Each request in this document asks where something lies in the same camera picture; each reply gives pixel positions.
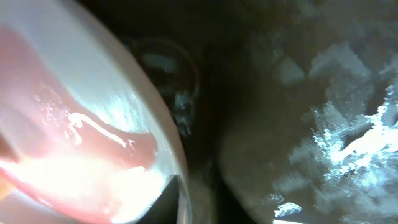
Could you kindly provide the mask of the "white plate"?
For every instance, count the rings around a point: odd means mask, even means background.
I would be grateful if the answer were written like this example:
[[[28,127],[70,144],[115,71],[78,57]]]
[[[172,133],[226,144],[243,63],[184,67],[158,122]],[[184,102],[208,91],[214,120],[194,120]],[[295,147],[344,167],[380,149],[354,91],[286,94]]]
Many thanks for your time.
[[[187,163],[136,59],[75,1],[1,1],[1,222],[143,223]]]

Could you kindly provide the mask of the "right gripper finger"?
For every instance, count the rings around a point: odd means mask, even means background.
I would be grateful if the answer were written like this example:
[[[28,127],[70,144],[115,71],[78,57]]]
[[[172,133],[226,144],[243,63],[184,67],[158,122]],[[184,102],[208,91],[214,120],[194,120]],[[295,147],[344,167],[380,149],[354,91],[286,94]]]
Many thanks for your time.
[[[170,180],[160,197],[143,216],[143,224],[176,224],[179,200],[179,176]]]

